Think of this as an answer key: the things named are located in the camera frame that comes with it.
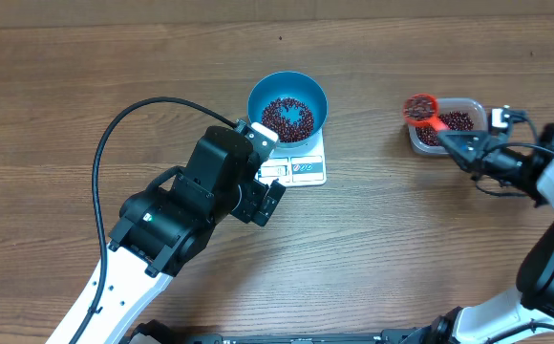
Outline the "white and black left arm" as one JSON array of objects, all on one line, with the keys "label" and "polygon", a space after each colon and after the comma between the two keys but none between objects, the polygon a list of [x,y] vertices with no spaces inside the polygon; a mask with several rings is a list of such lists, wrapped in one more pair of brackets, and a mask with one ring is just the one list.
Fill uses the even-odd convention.
[{"label": "white and black left arm", "polygon": [[258,122],[209,127],[185,167],[172,167],[122,205],[106,258],[56,327],[52,343],[118,343],[227,215],[265,226],[285,192],[255,176],[278,142]]}]

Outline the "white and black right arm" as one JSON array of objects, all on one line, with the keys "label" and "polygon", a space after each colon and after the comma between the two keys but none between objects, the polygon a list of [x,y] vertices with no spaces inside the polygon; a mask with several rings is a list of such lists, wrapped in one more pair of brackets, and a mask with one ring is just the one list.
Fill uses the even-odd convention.
[{"label": "white and black right arm", "polygon": [[[554,210],[554,123],[526,145],[487,131],[441,131],[438,139],[465,172],[514,186]],[[554,221],[524,258],[513,288],[473,307],[455,308],[420,335],[422,343],[515,343],[554,333]]]}]

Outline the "red scoop with blue handle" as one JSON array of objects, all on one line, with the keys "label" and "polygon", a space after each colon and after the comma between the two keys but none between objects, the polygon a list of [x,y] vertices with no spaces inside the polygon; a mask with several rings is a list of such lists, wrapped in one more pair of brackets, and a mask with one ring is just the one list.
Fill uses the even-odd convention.
[{"label": "red scoop with blue handle", "polygon": [[428,94],[409,97],[404,102],[402,115],[414,127],[432,127],[437,132],[449,129],[439,118],[437,99]]}]

